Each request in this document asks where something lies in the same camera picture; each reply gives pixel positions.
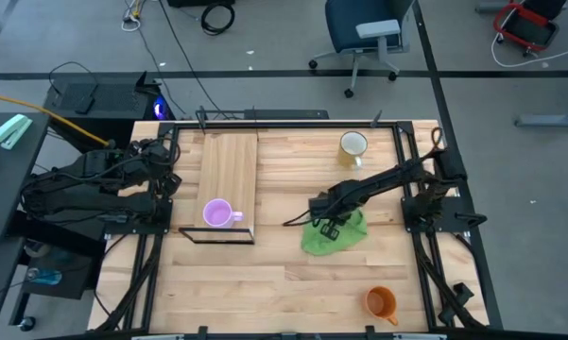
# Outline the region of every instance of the office chair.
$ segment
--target office chair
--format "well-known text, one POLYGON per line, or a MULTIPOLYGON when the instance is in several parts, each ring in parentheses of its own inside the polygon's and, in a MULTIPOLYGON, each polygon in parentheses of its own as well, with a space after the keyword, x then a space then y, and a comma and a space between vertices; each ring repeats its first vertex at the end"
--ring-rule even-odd
POLYGON ((399 68, 387 60, 389 53, 409 51, 406 28, 409 9, 415 0, 328 0, 325 17, 335 52, 316 55, 309 61, 309 67, 318 67, 316 60, 332 56, 353 55, 353 78, 351 88, 344 94, 354 96, 359 57, 378 53, 381 63, 392 72, 388 80, 395 81, 399 68))

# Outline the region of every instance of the green cloth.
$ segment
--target green cloth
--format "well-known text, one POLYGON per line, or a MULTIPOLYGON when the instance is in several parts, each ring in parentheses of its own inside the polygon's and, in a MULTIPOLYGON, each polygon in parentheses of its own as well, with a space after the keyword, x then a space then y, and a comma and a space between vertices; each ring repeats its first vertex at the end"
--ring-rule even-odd
POLYGON ((316 227, 313 227, 313 223, 304 225, 301 241, 302 250, 316 256, 330 255, 346 249, 368 236, 368 224, 363 213, 358 209, 351 214, 351 218, 344 226, 337 227, 340 233, 335 241, 321 234, 321 227, 326 223, 328 223, 328 220, 321 221, 316 227))

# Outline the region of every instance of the mug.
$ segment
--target mug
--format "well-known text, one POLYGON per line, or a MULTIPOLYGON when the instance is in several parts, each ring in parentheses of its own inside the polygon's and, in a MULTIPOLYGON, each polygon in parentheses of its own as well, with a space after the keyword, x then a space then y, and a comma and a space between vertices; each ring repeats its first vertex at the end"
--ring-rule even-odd
POLYGON ((368 139, 359 132, 347 132, 340 138, 338 161, 342 165, 361 167, 361 156, 368 150, 368 139))
POLYGON ((390 289, 382 286, 371 288, 365 296, 364 305, 371 315, 388 320, 393 326, 397 326, 397 301, 390 289))
POLYGON ((204 221, 214 228, 230 228, 233 223, 243 221, 243 212, 234 212, 231 204, 224 199, 213 199, 204 207, 204 221))

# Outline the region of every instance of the purple cup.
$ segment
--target purple cup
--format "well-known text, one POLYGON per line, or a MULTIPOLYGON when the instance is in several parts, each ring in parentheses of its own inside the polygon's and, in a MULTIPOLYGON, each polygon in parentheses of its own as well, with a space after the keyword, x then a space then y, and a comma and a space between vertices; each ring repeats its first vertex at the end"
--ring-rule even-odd
POLYGON ((204 207, 204 221, 213 228, 231 228, 233 223, 243 221, 243 212, 234 212, 224 199, 213 199, 204 207))

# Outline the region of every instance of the gray floor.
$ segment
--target gray floor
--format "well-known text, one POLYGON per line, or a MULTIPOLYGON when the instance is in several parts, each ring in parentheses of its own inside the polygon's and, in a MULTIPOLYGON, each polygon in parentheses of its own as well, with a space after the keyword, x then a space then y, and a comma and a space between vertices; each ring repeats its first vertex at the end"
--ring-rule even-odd
MULTIPOLYGON (((204 35, 198 24, 167 8, 175 30, 199 71, 304 70, 312 55, 330 45, 324 0, 238 0, 237 21, 222 36, 204 35)), ((503 71, 490 52, 490 15, 473 11, 474 0, 420 0, 440 71, 503 71)), ((7 6, 0 0, 0 17, 7 6)), ((46 73, 68 60, 95 72, 154 71, 137 33, 120 30, 121 0, 20 0, 0 35, 0 73, 46 73)), ((200 13, 200 8, 189 11, 200 13)), ((163 71, 188 71, 159 5, 147 1, 143 32, 163 71)), ((418 29, 412 19, 411 51, 394 56, 403 70, 424 71, 418 29)), ((550 56, 568 50, 568 9, 550 56)), ((498 58, 524 61, 509 43, 496 45, 498 58)), ((321 69, 349 69, 348 59, 324 60, 321 69)), ((365 69, 382 69, 374 60, 365 69)), ((568 56, 514 70, 568 70, 568 56)), ((63 72, 80 72, 75 67, 63 72)), ((210 104, 193 79, 167 79, 186 111, 210 104)), ((202 79, 221 107, 326 109, 332 118, 438 119, 437 102, 426 77, 359 79, 356 96, 342 95, 346 77, 243 77, 202 79)), ((470 177, 475 207, 489 217, 484 245, 505 327, 509 330, 568 333, 568 129, 518 129, 521 113, 568 112, 568 78, 444 78, 444 95, 470 177)), ((0 80, 0 94, 42 104, 45 80, 0 80)), ((27 111, 0 102, 0 111, 27 111)), ((47 139, 38 164, 65 165, 77 152, 47 139)), ((9 293, 0 319, 0 339, 33 339, 83 332, 92 298, 60 301, 34 297, 29 313, 38 329, 21 333, 6 326, 9 293)))

